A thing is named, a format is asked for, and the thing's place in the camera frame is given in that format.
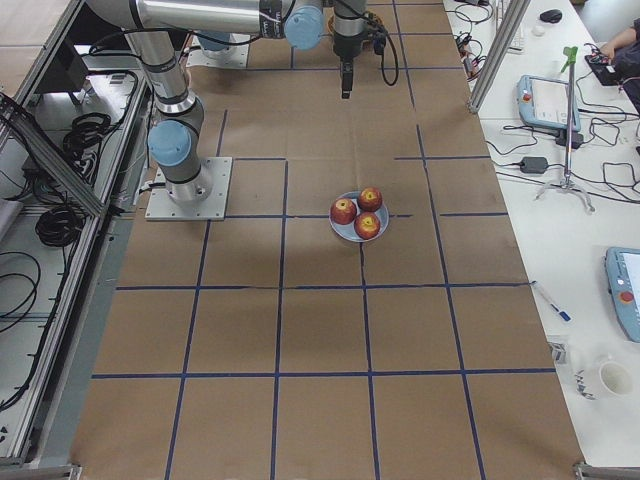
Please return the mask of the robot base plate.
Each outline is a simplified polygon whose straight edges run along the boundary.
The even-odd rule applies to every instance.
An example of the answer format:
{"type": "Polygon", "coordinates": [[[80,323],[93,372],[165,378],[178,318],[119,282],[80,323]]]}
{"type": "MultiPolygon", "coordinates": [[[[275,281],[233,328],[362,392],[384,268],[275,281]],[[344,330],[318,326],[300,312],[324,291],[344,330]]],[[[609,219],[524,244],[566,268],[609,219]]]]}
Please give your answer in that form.
{"type": "Polygon", "coordinates": [[[186,66],[242,70],[247,66],[248,51],[248,46],[232,46],[225,50],[211,51],[203,50],[200,45],[194,44],[189,49],[186,66]]]}

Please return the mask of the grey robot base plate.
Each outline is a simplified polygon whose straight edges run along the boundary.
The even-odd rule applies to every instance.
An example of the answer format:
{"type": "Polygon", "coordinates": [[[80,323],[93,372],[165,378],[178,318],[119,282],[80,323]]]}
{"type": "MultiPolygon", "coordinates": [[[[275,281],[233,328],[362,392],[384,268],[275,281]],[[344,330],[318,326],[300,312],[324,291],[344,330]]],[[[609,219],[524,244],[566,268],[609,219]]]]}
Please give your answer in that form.
{"type": "Polygon", "coordinates": [[[197,178],[176,184],[165,179],[158,170],[145,218],[149,221],[222,221],[225,219],[228,191],[232,175],[231,157],[206,157],[201,160],[197,178]]]}

